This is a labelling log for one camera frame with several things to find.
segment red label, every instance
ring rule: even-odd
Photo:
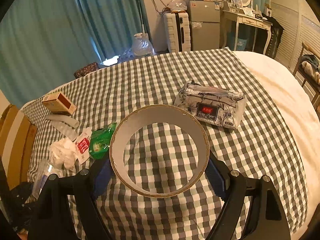
[[[79,149],[79,152],[81,154],[83,154],[88,148],[89,148],[89,140],[87,138],[84,138],[82,141],[80,141],[78,144],[77,144],[77,147]]]
[[[212,113],[212,108],[208,107],[208,106],[204,106],[204,107],[202,107],[202,112],[204,112],[206,114],[211,114]]]

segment white suitcase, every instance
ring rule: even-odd
[[[188,14],[186,12],[165,13],[163,18],[169,51],[191,51]]]

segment refrigerator door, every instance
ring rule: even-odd
[[[218,49],[220,23],[202,23],[201,28],[192,28],[191,50]]]

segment drawer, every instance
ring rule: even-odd
[[[257,22],[257,26],[264,28],[264,29],[268,29],[268,24],[263,23],[263,22]]]
[[[250,25],[253,25],[253,26],[256,26],[257,25],[257,21],[254,20],[254,19],[249,19],[249,18],[242,18],[242,22],[243,23],[247,23],[247,24],[250,24]]]

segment table leg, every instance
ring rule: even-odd
[[[237,25],[236,25],[236,37],[235,37],[235,47],[234,47],[234,51],[237,50],[237,44],[238,44],[238,32],[239,32],[239,21],[237,19]]]
[[[312,103],[312,105],[313,105],[314,108],[317,108],[317,106],[315,106],[315,102],[316,102],[318,96],[319,96],[319,93],[316,92],[315,97],[314,97],[313,100],[311,101],[311,103]]]
[[[267,38],[266,45],[264,46],[263,55],[266,54],[267,47],[269,45],[270,40],[271,40],[271,29],[268,29],[268,38]]]
[[[316,109],[316,111],[319,113],[320,112],[320,97],[318,97],[315,101],[315,103],[313,104],[314,108]]]
[[[257,27],[255,27],[255,30],[254,30],[254,40],[253,40],[252,52],[254,52],[254,46],[256,45],[257,32],[258,32],[258,28],[257,28]]]
[[[223,17],[223,21],[222,21],[222,28],[223,28],[223,45],[222,48],[224,48],[227,44],[227,19],[225,17]]]

